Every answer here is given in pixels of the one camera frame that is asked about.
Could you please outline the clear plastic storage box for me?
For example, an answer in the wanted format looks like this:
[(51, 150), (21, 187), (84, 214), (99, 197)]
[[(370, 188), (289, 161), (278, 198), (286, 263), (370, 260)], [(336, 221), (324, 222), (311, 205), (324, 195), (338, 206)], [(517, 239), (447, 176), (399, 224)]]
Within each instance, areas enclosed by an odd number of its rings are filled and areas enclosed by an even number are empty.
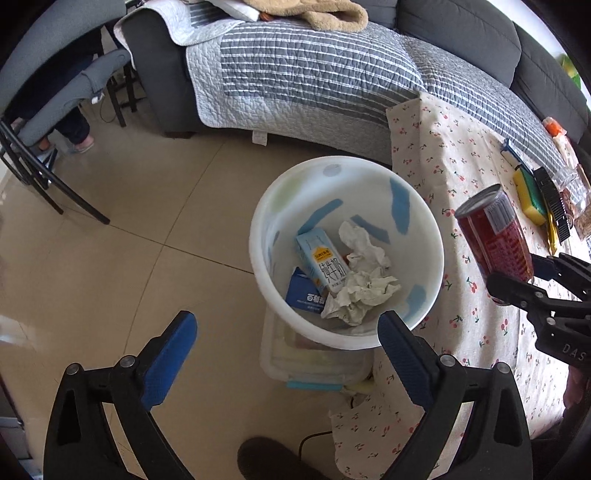
[(266, 308), (260, 366), (288, 388), (339, 391), (365, 381), (372, 371), (372, 350), (337, 350), (301, 337)]

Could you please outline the dark brown slipper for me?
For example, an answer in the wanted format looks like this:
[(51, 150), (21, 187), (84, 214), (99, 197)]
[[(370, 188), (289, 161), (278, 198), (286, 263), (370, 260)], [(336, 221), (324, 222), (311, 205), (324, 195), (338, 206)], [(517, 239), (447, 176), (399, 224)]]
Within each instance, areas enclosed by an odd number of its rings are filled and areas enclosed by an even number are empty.
[(282, 443), (263, 436), (245, 440), (238, 448), (236, 463), (244, 479), (328, 480)]

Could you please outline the black plastic tray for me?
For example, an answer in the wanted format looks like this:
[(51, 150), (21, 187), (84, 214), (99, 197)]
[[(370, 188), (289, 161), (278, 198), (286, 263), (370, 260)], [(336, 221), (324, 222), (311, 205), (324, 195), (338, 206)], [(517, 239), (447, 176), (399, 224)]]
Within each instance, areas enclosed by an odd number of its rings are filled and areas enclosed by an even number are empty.
[(570, 237), (570, 229), (560, 193), (550, 177), (550, 174), (544, 167), (535, 169), (533, 175), (546, 202), (547, 210), (553, 216), (553, 222), (557, 228), (559, 242), (562, 243)]

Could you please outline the cherry print tablecloth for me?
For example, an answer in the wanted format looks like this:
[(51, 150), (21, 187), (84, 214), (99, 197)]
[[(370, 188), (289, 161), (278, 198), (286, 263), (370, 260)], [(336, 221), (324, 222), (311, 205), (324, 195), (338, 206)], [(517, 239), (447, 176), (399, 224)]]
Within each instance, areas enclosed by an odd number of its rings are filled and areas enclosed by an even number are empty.
[[(564, 412), (568, 368), (537, 351), (523, 311), (495, 304), (455, 211), (484, 188), (500, 184), (516, 196), (502, 139), (451, 104), (424, 93), (387, 112), (394, 172), (429, 205), (442, 234), (445, 267), (438, 300), (418, 334), (462, 364), (512, 368), (532, 437), (557, 425)], [(378, 479), (416, 429), (422, 410), (409, 399), (383, 350), (377, 350), (374, 385), (360, 405), (332, 413), (335, 463), (352, 479)]]

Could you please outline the white tissue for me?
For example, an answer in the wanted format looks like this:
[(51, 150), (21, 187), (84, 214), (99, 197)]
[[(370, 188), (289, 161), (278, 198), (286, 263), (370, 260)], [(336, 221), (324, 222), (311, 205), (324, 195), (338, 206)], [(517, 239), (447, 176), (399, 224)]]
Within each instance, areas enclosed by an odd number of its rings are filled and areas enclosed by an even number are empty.
[(370, 241), (370, 234), (366, 229), (345, 221), (339, 226), (339, 238), (342, 244), (349, 248), (346, 258), (349, 268), (356, 273), (370, 273), (376, 269), (386, 273), (390, 270), (390, 258), (383, 248)]

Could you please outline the red text drink can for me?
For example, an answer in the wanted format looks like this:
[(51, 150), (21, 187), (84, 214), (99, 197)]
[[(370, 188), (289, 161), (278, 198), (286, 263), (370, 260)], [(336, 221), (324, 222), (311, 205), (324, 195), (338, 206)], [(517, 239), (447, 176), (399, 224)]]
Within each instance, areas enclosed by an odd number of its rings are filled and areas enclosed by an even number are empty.
[(494, 184), (473, 195), (456, 210), (455, 218), (492, 300), (526, 307), (515, 294), (534, 278), (533, 261), (503, 187)]

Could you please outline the white plastic trash bin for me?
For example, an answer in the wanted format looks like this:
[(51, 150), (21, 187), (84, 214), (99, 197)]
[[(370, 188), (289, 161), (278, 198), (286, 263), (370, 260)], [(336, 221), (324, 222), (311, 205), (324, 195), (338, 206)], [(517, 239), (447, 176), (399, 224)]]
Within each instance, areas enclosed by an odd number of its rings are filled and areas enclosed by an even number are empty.
[[(294, 269), (304, 263), (297, 235), (314, 228), (328, 234), (339, 254), (352, 250), (339, 238), (349, 222), (364, 228), (385, 250), (400, 290), (352, 327), (337, 318), (287, 304)], [(259, 199), (249, 232), (249, 257), (270, 311), (312, 342), (339, 350), (380, 345), (379, 317), (394, 310), (409, 329), (429, 314), (444, 273), (444, 246), (436, 219), (418, 192), (392, 170), (349, 156), (325, 156), (297, 164), (278, 176)]]

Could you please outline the light blue milk carton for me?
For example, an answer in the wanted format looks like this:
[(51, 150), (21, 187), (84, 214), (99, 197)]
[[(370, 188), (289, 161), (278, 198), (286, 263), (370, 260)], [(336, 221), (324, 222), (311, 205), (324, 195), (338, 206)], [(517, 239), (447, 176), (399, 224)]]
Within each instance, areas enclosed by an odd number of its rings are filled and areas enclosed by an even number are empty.
[(346, 283), (349, 266), (325, 230), (314, 228), (295, 238), (304, 272), (321, 294), (338, 294)]

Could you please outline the plastic jar of seeds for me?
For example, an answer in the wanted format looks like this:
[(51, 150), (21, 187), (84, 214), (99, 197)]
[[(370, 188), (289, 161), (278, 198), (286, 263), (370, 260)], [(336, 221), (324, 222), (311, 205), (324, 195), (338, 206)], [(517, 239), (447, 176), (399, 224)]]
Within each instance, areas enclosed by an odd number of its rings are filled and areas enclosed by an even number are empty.
[(566, 134), (553, 137), (564, 164), (558, 167), (553, 181), (561, 195), (567, 220), (580, 240), (590, 240), (590, 155)]

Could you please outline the dark grey sofa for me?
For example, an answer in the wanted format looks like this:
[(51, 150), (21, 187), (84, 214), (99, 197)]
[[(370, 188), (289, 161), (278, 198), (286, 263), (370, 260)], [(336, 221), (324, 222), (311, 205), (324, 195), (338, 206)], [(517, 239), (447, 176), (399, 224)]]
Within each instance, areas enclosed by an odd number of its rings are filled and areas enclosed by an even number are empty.
[[(242, 22), (298, 20), (311, 27), (301, 18), (273, 17), (244, 1), (207, 2)], [(544, 128), (547, 118), (557, 120), (568, 139), (590, 155), (590, 110), (583, 93), (529, 32), (493, 3), (353, 2), (368, 12), (368, 26), (379, 24), (427, 42), (486, 72), (523, 100)]]

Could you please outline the yellow green sponge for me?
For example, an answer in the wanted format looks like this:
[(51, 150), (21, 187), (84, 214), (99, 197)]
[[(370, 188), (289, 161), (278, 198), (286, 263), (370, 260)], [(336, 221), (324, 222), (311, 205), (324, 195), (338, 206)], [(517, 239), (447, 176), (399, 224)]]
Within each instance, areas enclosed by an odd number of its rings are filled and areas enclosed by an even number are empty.
[(513, 181), (524, 215), (536, 226), (544, 225), (548, 219), (547, 211), (533, 175), (523, 166), (519, 166), (513, 174)]

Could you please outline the white paper wrapper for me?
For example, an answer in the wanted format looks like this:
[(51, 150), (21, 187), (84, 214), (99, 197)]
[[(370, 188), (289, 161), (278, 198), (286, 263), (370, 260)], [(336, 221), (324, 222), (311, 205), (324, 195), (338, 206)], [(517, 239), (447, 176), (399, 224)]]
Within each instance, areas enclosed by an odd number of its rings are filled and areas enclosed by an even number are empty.
[(381, 268), (349, 272), (339, 292), (328, 295), (321, 317), (360, 326), (370, 310), (386, 303), (401, 289), (399, 280), (383, 273)]

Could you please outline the seated person's leg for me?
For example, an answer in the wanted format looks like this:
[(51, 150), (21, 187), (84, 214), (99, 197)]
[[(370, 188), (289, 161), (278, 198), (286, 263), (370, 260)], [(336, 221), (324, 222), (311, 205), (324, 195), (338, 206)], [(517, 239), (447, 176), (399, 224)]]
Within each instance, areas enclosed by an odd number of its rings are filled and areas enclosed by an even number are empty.
[[(46, 72), (41, 75), (41, 103), (44, 105), (56, 93), (63, 89), (74, 77), (87, 68), (93, 60), (92, 55), (58, 58), (55, 56), (47, 63)], [(90, 126), (78, 107), (69, 111), (56, 125), (55, 129), (65, 137), (75, 151), (88, 150), (93, 139)]]

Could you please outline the yellow cloth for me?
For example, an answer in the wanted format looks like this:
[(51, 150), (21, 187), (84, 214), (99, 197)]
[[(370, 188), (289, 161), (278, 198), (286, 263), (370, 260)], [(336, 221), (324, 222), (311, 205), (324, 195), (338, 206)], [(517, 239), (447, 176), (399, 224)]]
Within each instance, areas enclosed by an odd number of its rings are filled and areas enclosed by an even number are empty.
[(554, 217), (551, 212), (547, 214), (547, 221), (546, 221), (546, 231), (547, 231), (547, 243), (548, 243), (548, 251), (551, 256), (554, 256), (558, 250), (560, 245), (558, 229), (555, 225)]

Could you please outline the grey padded chair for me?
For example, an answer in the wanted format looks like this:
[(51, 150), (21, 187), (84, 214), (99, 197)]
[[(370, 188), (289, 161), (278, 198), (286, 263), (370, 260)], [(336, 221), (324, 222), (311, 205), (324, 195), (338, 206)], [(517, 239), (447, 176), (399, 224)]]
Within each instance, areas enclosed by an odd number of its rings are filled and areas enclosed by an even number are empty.
[(122, 1), (4, 1), (1, 4), (1, 160), (54, 210), (55, 186), (103, 224), (109, 219), (53, 170), (59, 131), (78, 151), (93, 143), (79, 110), (110, 89), (130, 60), (123, 49), (103, 52), (101, 29), (126, 13)]

